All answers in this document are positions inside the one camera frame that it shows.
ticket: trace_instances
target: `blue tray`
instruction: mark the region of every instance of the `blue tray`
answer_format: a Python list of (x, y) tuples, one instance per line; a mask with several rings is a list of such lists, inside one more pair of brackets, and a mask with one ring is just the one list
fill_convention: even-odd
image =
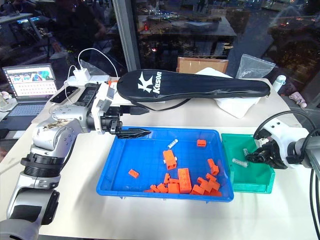
[[(226, 164), (219, 133), (215, 130), (143, 127), (151, 133), (136, 139), (114, 139), (109, 156), (104, 165), (96, 192), (102, 196), (145, 197), (163, 199), (190, 199), (207, 202), (230, 202), (234, 198), (232, 185), (227, 175)], [(163, 151), (174, 139), (178, 143), (172, 148), (177, 157), (177, 168), (167, 170)], [(206, 140), (206, 147), (197, 147), (197, 140)], [(192, 186), (197, 178), (205, 178), (210, 172), (207, 160), (213, 159), (219, 167), (217, 181), (220, 183), (221, 197), (207, 195), (143, 192), (150, 185), (163, 183), (165, 174), (178, 178), (179, 168), (189, 168)], [(128, 174), (133, 169), (138, 178)]]

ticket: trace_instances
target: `green tray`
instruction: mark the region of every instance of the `green tray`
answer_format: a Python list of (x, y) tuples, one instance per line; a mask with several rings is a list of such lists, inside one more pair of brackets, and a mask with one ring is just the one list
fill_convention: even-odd
[(249, 153), (257, 149), (252, 135), (222, 133), (222, 143), (229, 166), (230, 180), (234, 192), (270, 194), (276, 173), (264, 163), (249, 162), (247, 168), (232, 162), (232, 159), (245, 161), (243, 149)]

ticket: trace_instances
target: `smartphone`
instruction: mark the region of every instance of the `smartphone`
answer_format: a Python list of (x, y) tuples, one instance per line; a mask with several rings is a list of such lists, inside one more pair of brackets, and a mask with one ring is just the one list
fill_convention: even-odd
[(74, 94), (76, 94), (80, 88), (76, 86), (67, 86), (66, 91), (63, 89), (61, 92), (59, 92), (57, 95), (55, 95), (50, 102), (56, 103), (56, 104), (63, 104), (67, 97), (70, 99)]

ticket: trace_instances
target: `glass window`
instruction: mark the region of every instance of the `glass window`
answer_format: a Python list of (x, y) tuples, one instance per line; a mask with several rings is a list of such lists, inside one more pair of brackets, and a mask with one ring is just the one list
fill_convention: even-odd
[[(0, 6), (0, 67), (51, 63), (57, 85), (67, 79), (78, 54), (96, 48), (106, 54), (121, 76), (127, 72), (111, 0), (12, 0)], [(81, 59), (115, 76), (96, 51)], [(1, 83), (6, 83), (2, 71)]]
[(285, 75), (279, 94), (312, 100), (320, 92), (318, 0), (133, 0), (132, 8), (141, 68), (176, 71), (178, 57), (228, 60), (231, 77), (254, 69), (273, 83)]

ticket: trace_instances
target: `plastic tray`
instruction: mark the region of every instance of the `plastic tray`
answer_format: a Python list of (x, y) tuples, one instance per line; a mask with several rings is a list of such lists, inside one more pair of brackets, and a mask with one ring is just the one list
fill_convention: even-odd
[[(190, 199), (207, 202), (230, 202), (234, 198), (231, 181), (227, 175), (219, 133), (207, 129), (143, 127), (151, 134), (136, 139), (114, 139), (109, 156), (96, 187), (98, 194), (118, 197), (145, 197), (163, 199)], [(177, 157), (177, 168), (167, 170), (163, 160), (163, 151), (168, 149), (174, 139), (178, 143), (172, 148)], [(197, 139), (206, 140), (206, 147), (197, 147)], [(143, 192), (150, 185), (163, 183), (165, 174), (178, 178), (179, 168), (189, 168), (191, 184), (197, 184), (197, 178), (205, 178), (210, 172), (208, 159), (214, 159), (219, 167), (217, 181), (220, 183), (221, 197), (207, 195), (173, 194)], [(128, 174), (133, 169), (138, 178)]]
[(235, 192), (270, 194), (276, 173), (264, 163), (251, 163), (247, 168), (232, 162), (232, 159), (245, 161), (243, 149), (249, 153), (257, 149), (252, 135), (222, 133), (222, 142), (229, 164), (230, 179)]

